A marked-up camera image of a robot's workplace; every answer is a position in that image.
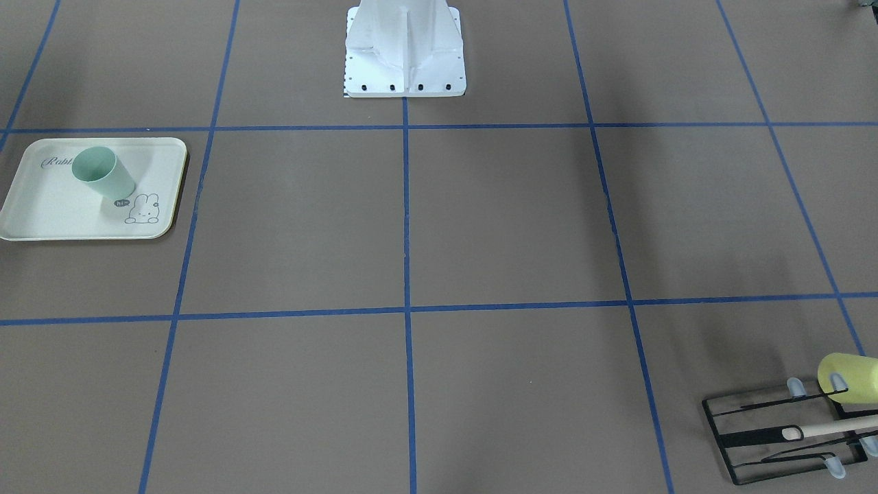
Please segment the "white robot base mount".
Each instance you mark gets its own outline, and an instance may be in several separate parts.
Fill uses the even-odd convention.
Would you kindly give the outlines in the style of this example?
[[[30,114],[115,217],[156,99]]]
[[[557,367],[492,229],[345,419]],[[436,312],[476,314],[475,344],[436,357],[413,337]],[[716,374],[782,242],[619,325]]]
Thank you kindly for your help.
[[[467,76],[461,16],[445,1],[361,1],[348,9],[343,95],[460,97]]]

